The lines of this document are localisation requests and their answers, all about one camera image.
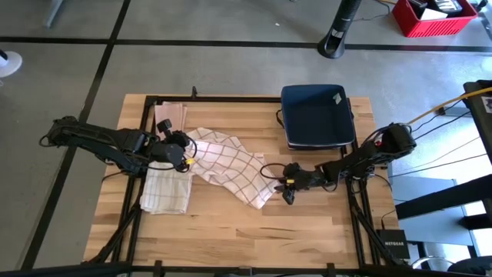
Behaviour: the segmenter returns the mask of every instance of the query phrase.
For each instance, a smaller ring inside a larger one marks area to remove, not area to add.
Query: gray floor
[[[0,36],[107,38],[121,4],[121,0],[67,0],[53,29],[46,30],[42,20],[49,1],[0,0]],[[337,4],[321,0],[132,1],[120,38],[316,42],[330,25]],[[365,0],[357,17],[383,12],[384,7]],[[391,15],[356,22],[347,41],[492,45],[479,20],[457,36],[426,39],[405,38],[395,24]],[[63,149],[38,147],[38,138],[48,131],[52,119],[80,112],[104,46],[0,43],[0,48],[17,51],[24,59],[19,72],[2,79],[0,87],[4,130],[0,136],[4,157],[0,270],[8,270],[18,268],[22,260],[63,153]],[[491,73],[492,55],[488,54],[347,51],[338,60],[327,60],[312,49],[118,45],[89,123],[114,128],[127,93],[188,95],[196,85],[203,94],[278,95],[285,85],[335,83],[343,85],[349,96],[371,97],[376,122],[383,126],[406,122],[463,93],[463,83],[490,78]],[[438,118],[432,126],[446,120]],[[416,152],[396,162],[394,172],[428,162],[476,134],[470,119],[442,128],[419,140]],[[480,151],[479,142],[447,158],[452,161]],[[80,262],[104,168],[92,155],[77,152],[36,266]],[[490,163],[476,159],[460,163],[460,168],[467,170],[450,166],[415,175],[464,182],[490,172]]]

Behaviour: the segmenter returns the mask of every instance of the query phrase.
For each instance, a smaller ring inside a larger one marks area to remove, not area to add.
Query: navy blue bin
[[[282,115],[291,149],[332,149],[355,140],[341,85],[291,85],[282,89]]]

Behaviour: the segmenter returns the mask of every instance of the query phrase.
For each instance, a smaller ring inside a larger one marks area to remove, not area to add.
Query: wooden table
[[[118,128],[139,128],[145,97],[126,95]],[[188,107],[185,131],[205,127],[235,135],[249,152],[263,152],[267,162],[296,161],[304,169],[312,170],[315,164],[341,157],[339,150],[288,150],[284,130],[274,116],[280,103],[184,104]],[[375,130],[371,103],[369,98],[351,98],[351,106],[357,140],[362,142]],[[273,169],[276,175],[281,174],[281,169]],[[109,166],[106,175],[117,170]],[[387,177],[383,170],[378,173]],[[84,260],[96,255],[118,227],[127,179],[117,175],[102,184]],[[381,227],[381,216],[394,210],[391,191],[384,180],[372,178],[367,193],[377,229]],[[397,229],[395,213],[384,217],[384,224],[388,229]],[[362,227],[361,233],[364,256],[371,263],[367,235]],[[128,237],[129,232],[122,253],[128,248]],[[356,269],[347,189],[341,182],[333,193],[321,188],[299,192],[291,206],[280,194],[275,194],[263,209],[257,210],[244,205],[227,189],[209,185],[195,176],[185,215],[142,214],[134,265],[154,265],[155,260],[169,266],[303,269],[322,269],[333,262],[338,269]]]

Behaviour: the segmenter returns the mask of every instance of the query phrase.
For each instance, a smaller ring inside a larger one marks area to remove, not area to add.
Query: white towel
[[[221,185],[242,202],[261,209],[273,195],[277,180],[266,179],[259,172],[264,165],[261,153],[249,153],[237,137],[232,137],[206,128],[198,128],[188,135],[197,143],[195,163],[188,173],[173,170],[149,169],[145,181],[141,207],[147,212],[185,213],[191,191],[191,178],[201,176],[213,185]],[[186,155],[193,155],[189,146]],[[167,164],[153,162],[152,167],[167,168]],[[263,173],[274,176],[268,169]]]

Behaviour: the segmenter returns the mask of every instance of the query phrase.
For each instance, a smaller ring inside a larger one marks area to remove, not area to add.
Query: red crate
[[[463,11],[459,18],[445,18],[437,20],[420,20],[414,13],[408,0],[398,0],[393,8],[396,18],[404,36],[408,38],[421,38],[433,35],[456,35],[468,24],[471,19],[477,17],[477,12],[467,0],[457,0]]]

